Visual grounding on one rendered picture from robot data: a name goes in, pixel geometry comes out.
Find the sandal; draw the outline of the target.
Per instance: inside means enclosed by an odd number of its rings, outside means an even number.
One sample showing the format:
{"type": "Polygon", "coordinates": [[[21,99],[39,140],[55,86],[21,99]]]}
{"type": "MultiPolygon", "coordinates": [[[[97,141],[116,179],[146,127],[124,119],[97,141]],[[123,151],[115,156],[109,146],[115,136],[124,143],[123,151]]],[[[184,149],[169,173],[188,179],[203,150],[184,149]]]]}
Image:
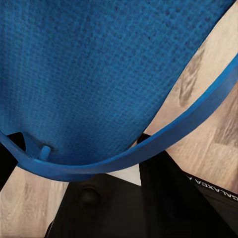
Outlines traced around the sandal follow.
{"type": "Polygon", "coordinates": [[[0,0],[0,142],[17,167],[80,182],[193,132],[238,81],[238,54],[178,118],[147,129],[237,0],[0,0]],[[7,135],[21,132],[26,151],[7,135]]]}

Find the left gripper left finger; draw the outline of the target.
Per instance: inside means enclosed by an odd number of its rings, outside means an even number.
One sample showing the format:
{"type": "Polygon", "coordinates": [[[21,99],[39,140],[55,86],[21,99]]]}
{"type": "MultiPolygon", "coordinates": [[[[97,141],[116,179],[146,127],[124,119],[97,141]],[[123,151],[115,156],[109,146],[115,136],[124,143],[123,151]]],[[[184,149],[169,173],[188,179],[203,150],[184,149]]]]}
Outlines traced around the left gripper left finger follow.
{"type": "MultiPolygon", "coordinates": [[[[25,140],[21,132],[7,135],[23,151],[26,151],[25,140]]],[[[18,161],[0,142],[0,191],[4,187],[18,161]]]]}

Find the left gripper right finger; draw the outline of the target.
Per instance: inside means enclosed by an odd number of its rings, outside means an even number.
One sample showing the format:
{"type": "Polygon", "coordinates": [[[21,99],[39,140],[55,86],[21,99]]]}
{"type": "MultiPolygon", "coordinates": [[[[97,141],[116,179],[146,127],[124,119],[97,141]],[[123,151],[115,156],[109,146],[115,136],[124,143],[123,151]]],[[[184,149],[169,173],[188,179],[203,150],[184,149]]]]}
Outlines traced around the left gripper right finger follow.
{"type": "MultiPolygon", "coordinates": [[[[148,137],[142,133],[137,144],[148,137]]],[[[139,171],[148,238],[238,238],[166,150],[139,171]]]]}

